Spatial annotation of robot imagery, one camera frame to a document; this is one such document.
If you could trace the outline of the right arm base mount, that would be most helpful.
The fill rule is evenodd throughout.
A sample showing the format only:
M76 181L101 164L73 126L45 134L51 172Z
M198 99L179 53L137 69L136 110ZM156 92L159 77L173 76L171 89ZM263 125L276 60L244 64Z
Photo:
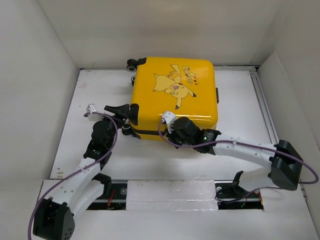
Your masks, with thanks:
M239 186L243 171L236 173L232 181L216 181L215 197L218 210L263 210L262 196L259 190L251 192Z

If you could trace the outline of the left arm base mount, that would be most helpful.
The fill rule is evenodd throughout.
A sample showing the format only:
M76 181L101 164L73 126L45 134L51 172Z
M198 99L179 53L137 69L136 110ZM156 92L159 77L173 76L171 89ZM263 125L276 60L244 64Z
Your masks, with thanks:
M127 180L113 180L109 193L94 200L87 210L124 211L126 210L127 193Z

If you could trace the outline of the yellow hard-shell suitcase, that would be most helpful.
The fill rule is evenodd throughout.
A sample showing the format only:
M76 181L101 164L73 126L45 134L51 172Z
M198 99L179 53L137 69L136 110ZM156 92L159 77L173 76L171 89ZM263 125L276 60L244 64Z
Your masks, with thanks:
M124 135L142 140L160 139L162 115L169 111L187 117L200 129L218 123L218 91L213 64L205 59L145 57L128 59L133 85Z

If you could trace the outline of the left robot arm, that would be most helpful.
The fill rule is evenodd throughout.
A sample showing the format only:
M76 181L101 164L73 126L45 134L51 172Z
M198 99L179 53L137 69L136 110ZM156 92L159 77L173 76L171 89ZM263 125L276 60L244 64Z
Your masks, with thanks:
M69 240L79 216L97 198L111 194L112 180L101 173L118 139L118 130L126 122L130 105L105 106L105 113L94 104L84 117L94 121L91 140L73 173L64 177L39 197L31 214L27 238Z

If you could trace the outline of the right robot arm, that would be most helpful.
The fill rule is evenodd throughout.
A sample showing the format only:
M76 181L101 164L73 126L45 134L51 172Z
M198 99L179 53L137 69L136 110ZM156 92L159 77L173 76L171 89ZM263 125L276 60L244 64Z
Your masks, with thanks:
M166 136L177 148L186 147L202 154L227 156L260 166L252 171L239 171L231 184L237 197L270 185L287 191L298 188L303 160L286 140L274 145L241 142L213 129L200 129L187 117L165 116Z

